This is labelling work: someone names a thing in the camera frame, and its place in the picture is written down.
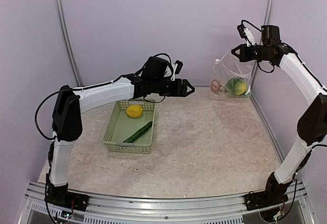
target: cucumber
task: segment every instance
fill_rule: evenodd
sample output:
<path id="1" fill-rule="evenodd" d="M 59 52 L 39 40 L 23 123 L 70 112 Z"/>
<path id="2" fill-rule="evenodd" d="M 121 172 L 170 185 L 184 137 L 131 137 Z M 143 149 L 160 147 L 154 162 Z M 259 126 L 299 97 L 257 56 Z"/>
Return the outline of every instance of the cucumber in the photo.
<path id="1" fill-rule="evenodd" d="M 152 121 L 148 122 L 145 126 L 141 129 L 136 131 L 131 137 L 127 138 L 125 143 L 133 143 L 134 141 L 138 140 L 141 136 L 143 136 L 150 128 L 152 127 Z"/>

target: black cable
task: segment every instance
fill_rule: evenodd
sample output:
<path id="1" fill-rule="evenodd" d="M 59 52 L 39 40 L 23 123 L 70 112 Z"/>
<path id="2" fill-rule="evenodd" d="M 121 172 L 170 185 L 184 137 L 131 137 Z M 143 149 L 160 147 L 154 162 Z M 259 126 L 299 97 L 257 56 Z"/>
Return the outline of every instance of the black cable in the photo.
<path id="1" fill-rule="evenodd" d="M 56 94 L 59 94 L 59 93 L 62 93 L 62 92 L 65 92 L 65 91 L 72 91 L 73 89 L 65 89 L 65 90 L 58 90 L 56 92 L 53 92 L 52 94 L 48 95 L 41 103 L 40 105 L 37 107 L 36 111 L 35 111 L 35 115 L 34 115 L 34 122 L 35 122 L 35 126 L 36 126 L 36 129 L 39 131 L 39 133 L 47 140 L 54 140 L 56 137 L 48 137 L 46 136 L 42 130 L 40 129 L 38 123 L 37 123 L 37 114 L 40 110 L 40 108 L 42 107 L 42 105 L 52 96 L 56 95 Z"/>
<path id="2" fill-rule="evenodd" d="M 166 56 L 166 57 L 168 57 L 170 64 L 172 64 L 172 59 L 170 58 L 170 56 L 168 54 L 166 54 L 166 53 L 159 53 L 157 55 L 154 55 L 154 57 L 158 57 L 158 56 Z"/>
<path id="3" fill-rule="evenodd" d="M 251 41 L 249 40 L 249 38 L 247 37 L 247 35 L 245 35 L 245 40 L 249 42 L 250 45 L 252 45 Z"/>
<path id="4" fill-rule="evenodd" d="M 145 64 L 143 65 L 143 67 L 141 69 L 139 69 L 138 71 L 135 72 L 136 75 L 139 75 L 143 69 L 145 68 L 145 65 L 148 63 L 148 61 L 145 62 Z"/>
<path id="5" fill-rule="evenodd" d="M 109 85 L 109 84 L 113 84 L 115 82 L 117 82 L 119 79 L 121 79 L 122 77 L 124 77 L 125 75 L 120 75 L 117 79 L 115 79 L 114 81 L 109 81 L 109 82 L 106 82 L 106 83 L 103 83 L 103 84 L 99 84 L 99 85 L 93 85 L 93 86 L 87 86 L 87 87 L 82 87 L 82 88 L 74 88 L 74 89 L 64 89 L 64 90 L 58 90 L 56 92 L 53 92 L 52 94 L 48 95 L 41 103 L 40 105 L 37 107 L 36 111 L 35 111 L 35 115 L 34 115 L 34 122 L 35 122 L 35 126 L 36 126 L 36 129 L 38 130 L 38 132 L 41 134 L 41 136 L 43 136 L 45 139 L 47 140 L 54 140 L 56 137 L 48 137 L 46 136 L 42 130 L 40 129 L 39 125 L 38 125 L 38 122 L 37 122 L 37 114 L 40 110 L 40 108 L 42 107 L 42 105 L 52 96 L 54 95 L 57 95 L 59 93 L 62 93 L 62 92 L 66 92 L 66 91 L 81 91 L 81 90 L 88 90 L 88 89 L 91 89 L 91 88 L 96 88 L 96 87 L 101 87 L 101 86 L 105 86 L 105 85 Z"/>
<path id="6" fill-rule="evenodd" d="M 324 145 L 324 144 L 317 144 L 317 145 L 314 145 L 311 149 L 314 149 L 317 146 L 327 147 L 327 145 Z"/>
<path id="7" fill-rule="evenodd" d="M 288 209 L 288 211 L 286 212 L 285 215 L 283 215 L 281 218 L 277 219 L 277 220 L 264 220 L 265 222 L 268 222 L 268 223 L 276 223 L 276 221 L 280 221 L 280 220 L 283 220 L 290 212 L 291 212 L 291 209 L 293 207 L 293 204 L 294 204 L 294 201 L 295 201 L 295 196 L 296 196 L 296 187 L 297 187 L 297 179 L 295 179 L 295 187 L 294 187 L 294 195 L 293 195 L 293 200 L 292 200 L 292 203 L 291 203 L 291 206 L 290 208 Z"/>
<path id="8" fill-rule="evenodd" d="M 241 24 L 243 24 L 244 22 L 250 24 L 252 27 L 254 27 L 256 30 L 258 30 L 259 32 L 261 32 L 261 29 L 259 29 L 258 27 L 256 27 L 254 24 L 250 23 L 249 21 L 247 20 L 242 20 L 241 21 Z"/>
<path id="9" fill-rule="evenodd" d="M 50 210 L 49 210 L 48 202 L 47 202 L 47 200 L 46 200 L 46 197 L 47 197 L 47 195 L 46 195 L 46 191 L 47 191 L 47 189 L 48 189 L 48 177 L 50 176 L 50 172 L 51 172 L 51 168 L 49 168 L 49 172 L 45 175 L 45 179 L 46 179 L 46 180 L 45 180 L 45 188 L 44 188 L 44 202 L 45 202 L 46 211 L 47 211 L 47 213 L 48 213 L 48 215 L 49 215 L 51 221 L 52 221 L 54 224 L 58 224 L 58 222 L 55 221 L 55 220 L 53 219 L 53 216 L 51 215 Z"/>
<path id="10" fill-rule="evenodd" d="M 258 65 L 258 68 L 262 71 L 262 72 L 265 72 L 265 73 L 272 73 L 275 71 L 275 66 L 272 66 L 272 70 L 270 71 L 266 71 L 266 70 L 263 70 L 261 67 L 260 67 L 260 64 L 259 64 L 259 61 L 256 62 L 257 65 Z"/>
<path id="11" fill-rule="evenodd" d="M 166 99 L 166 95 L 163 97 L 163 99 L 160 102 L 149 101 L 145 99 L 145 96 L 143 97 L 143 100 L 149 103 L 162 103 L 165 99 Z"/>
<path id="12" fill-rule="evenodd" d="M 302 64 L 302 66 L 306 69 L 306 71 L 317 81 L 317 83 L 320 85 L 320 87 L 327 92 L 327 89 L 323 87 L 323 84 L 318 80 L 318 78 L 310 71 L 310 69 L 305 65 L 305 63 L 302 61 L 302 59 L 300 58 L 300 56 L 298 55 L 298 53 L 296 52 L 296 50 L 290 46 L 289 44 L 286 43 L 282 43 L 283 45 L 286 45 L 287 47 L 289 47 L 294 54 L 296 55 L 296 57 L 298 58 L 298 60 L 300 61 L 300 63 Z"/>

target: plastic bag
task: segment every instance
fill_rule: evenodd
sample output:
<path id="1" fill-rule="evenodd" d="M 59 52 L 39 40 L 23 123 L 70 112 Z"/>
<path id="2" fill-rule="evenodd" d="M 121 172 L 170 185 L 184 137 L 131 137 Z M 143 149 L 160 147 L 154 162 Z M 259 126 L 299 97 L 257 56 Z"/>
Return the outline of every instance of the plastic bag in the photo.
<path id="1" fill-rule="evenodd" d="M 242 63 L 230 51 L 231 49 L 214 63 L 210 85 L 210 97 L 213 99 L 250 97 L 251 73 L 255 61 Z"/>

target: yellow lemon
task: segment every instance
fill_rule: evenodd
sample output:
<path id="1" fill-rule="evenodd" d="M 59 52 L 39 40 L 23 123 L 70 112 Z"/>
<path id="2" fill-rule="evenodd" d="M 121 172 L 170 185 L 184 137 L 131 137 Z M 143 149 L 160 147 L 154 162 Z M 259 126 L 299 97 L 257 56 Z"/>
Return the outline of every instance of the yellow lemon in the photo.
<path id="1" fill-rule="evenodd" d="M 128 116 L 132 118 L 138 118 L 143 113 L 143 108 L 140 105 L 131 105 L 126 109 Z"/>
<path id="2" fill-rule="evenodd" d="M 247 90 L 247 85 L 242 80 L 237 80 L 234 84 L 234 95 L 243 95 Z"/>

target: green basket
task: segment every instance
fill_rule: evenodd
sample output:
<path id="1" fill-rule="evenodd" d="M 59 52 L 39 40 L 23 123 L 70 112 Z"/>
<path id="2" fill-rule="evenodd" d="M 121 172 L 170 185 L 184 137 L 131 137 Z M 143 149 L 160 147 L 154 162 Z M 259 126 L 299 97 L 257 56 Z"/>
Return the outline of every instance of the green basket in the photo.
<path id="1" fill-rule="evenodd" d="M 143 114 L 139 118 L 131 118 L 126 114 L 130 105 L 138 104 L 143 108 Z M 102 133 L 102 141 L 109 151 L 121 153 L 151 153 L 153 136 L 155 104 L 144 100 L 122 100 L 115 104 L 107 127 Z M 123 143 L 136 131 L 152 121 L 151 130 L 141 136 L 134 143 Z"/>

